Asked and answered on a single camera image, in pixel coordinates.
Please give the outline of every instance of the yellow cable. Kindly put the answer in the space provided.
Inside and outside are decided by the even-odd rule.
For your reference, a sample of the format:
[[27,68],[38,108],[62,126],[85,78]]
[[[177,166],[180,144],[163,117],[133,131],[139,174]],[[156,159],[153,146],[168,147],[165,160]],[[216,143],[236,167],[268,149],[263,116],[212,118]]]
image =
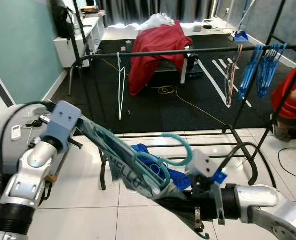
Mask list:
[[112,68],[116,69],[117,71],[119,71],[118,68],[116,68],[114,65],[108,63],[106,60],[104,60],[104,59],[101,59],[101,60],[102,60],[105,64],[108,64],[110,67],[112,67]]
[[202,110],[201,108],[193,105],[192,103],[188,102],[188,101],[185,101],[184,99],[182,99],[181,97],[179,97],[178,95],[178,88],[175,86],[175,87],[172,87],[172,86],[161,86],[161,87],[150,87],[152,89],[158,89],[158,94],[161,94],[161,95],[166,95],[166,94],[173,94],[175,93],[176,96],[178,97],[178,99],[180,99],[181,101],[183,101],[184,103],[186,104],[189,104],[190,106],[198,109],[199,111],[203,112],[204,114],[206,114],[207,116],[211,117],[212,119],[216,120],[217,122],[223,124],[223,125],[226,125],[224,122],[218,120],[217,118],[215,118],[214,116],[212,116],[211,114],[207,113],[206,111]]

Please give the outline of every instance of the white tile floor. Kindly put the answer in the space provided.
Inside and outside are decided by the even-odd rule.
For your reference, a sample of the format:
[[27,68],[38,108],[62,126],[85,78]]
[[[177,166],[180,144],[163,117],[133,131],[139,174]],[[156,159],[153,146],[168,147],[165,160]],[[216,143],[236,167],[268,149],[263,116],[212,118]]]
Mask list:
[[[201,133],[218,131],[201,131]],[[259,129],[240,129],[237,131],[241,139],[258,143],[263,134]],[[178,132],[193,134],[195,132]],[[175,141],[161,139],[159,133],[146,138],[123,138],[131,134],[120,134],[129,145],[131,144],[173,144]],[[190,144],[200,143],[232,143],[231,135],[183,136]],[[66,240],[66,239],[200,239],[173,214],[157,206],[135,192],[128,191],[122,182],[112,182],[109,167],[106,168],[107,190],[102,191],[99,185],[100,158],[97,148],[85,137],[75,137],[84,144],[82,150],[72,148],[61,168],[58,182],[54,185],[51,197],[36,211],[29,231],[33,240]],[[282,143],[273,136],[268,136],[262,146],[262,152],[269,161],[276,179],[278,189],[290,200],[296,201],[296,179],[284,172],[278,163],[277,153],[286,147],[296,147],[296,140]],[[200,148],[209,155],[224,155],[230,146],[206,146]],[[181,147],[150,148],[152,154],[164,157],[184,156]],[[296,150],[281,153],[285,167],[296,174]],[[246,185],[247,164],[236,168],[243,161],[235,158],[225,171],[228,178],[225,182]],[[266,170],[260,158],[258,164],[258,183],[270,184]],[[239,221],[226,221],[219,226],[216,221],[205,222],[205,230],[212,240],[275,240],[267,231],[254,225],[241,224]]]

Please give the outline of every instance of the red clothing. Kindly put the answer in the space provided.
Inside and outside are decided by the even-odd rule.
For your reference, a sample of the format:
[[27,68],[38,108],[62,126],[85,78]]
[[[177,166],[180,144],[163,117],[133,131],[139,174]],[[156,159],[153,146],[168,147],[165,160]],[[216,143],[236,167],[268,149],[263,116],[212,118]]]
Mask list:
[[[162,25],[158,28],[141,32],[132,49],[133,53],[183,50],[191,45],[192,40],[184,36],[179,21],[174,26]],[[138,95],[148,84],[161,60],[175,63],[181,74],[184,57],[180,55],[137,56],[131,58],[131,72],[129,76],[129,91],[132,96]]]
[[[272,93],[272,107],[275,111],[278,108],[279,103],[281,102],[282,97],[284,96],[293,76],[296,72],[296,68],[294,68],[286,77],[286,79],[275,89]],[[292,91],[296,89],[296,83],[294,84]],[[296,119],[296,102],[291,100],[290,96],[288,96],[287,100],[285,101],[279,116],[285,119]]]

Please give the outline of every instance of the plastic bag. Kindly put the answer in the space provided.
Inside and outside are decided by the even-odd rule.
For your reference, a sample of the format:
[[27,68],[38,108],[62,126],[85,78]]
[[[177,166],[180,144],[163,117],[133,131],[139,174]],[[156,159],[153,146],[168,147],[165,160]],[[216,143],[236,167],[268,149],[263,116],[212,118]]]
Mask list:
[[168,26],[174,26],[174,21],[171,18],[169,18],[165,13],[153,14],[148,21],[144,22],[141,25],[141,30],[144,31],[147,29],[158,28],[163,24]]

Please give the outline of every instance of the white cabinet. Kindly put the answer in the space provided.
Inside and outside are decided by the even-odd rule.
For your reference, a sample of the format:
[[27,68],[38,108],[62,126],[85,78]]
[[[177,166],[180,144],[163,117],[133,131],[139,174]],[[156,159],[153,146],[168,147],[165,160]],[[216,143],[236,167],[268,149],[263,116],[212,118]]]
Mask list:
[[[89,47],[94,53],[96,53],[104,33],[103,19],[102,17],[92,17],[92,18],[90,17],[82,20],[82,23],[85,26],[83,30],[86,36],[86,40],[89,44]],[[81,56],[82,50],[83,50],[82,35],[76,34],[75,38],[76,38],[79,55],[80,57],[82,57]],[[54,40],[54,44],[57,49],[62,67],[64,68],[71,67],[71,65],[76,61],[71,40],[58,37],[56,40]],[[84,61],[83,66],[88,67],[89,61],[88,60]]]

